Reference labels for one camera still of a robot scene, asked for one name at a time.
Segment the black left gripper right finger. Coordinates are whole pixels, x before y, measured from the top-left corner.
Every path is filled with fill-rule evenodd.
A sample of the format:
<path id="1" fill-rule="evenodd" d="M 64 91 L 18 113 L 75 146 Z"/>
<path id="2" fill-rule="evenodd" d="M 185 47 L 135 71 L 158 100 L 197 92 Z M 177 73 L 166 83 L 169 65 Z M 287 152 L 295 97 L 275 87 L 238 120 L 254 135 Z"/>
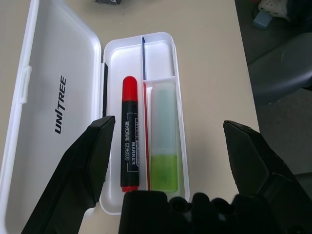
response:
<path id="1" fill-rule="evenodd" d="M 223 123 L 229 162 L 241 195 L 258 195 L 285 233 L 312 232 L 312 200 L 286 163 L 252 128 Z"/>

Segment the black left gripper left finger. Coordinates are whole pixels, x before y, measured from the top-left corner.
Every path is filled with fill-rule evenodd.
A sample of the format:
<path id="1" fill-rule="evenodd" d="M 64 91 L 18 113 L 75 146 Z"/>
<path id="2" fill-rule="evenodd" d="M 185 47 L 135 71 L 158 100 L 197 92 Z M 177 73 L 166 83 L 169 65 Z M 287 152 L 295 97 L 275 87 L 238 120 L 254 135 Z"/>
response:
<path id="1" fill-rule="evenodd" d="M 115 117 L 93 121 L 55 169 L 24 234 L 77 234 L 85 212 L 99 202 L 109 164 Z"/>

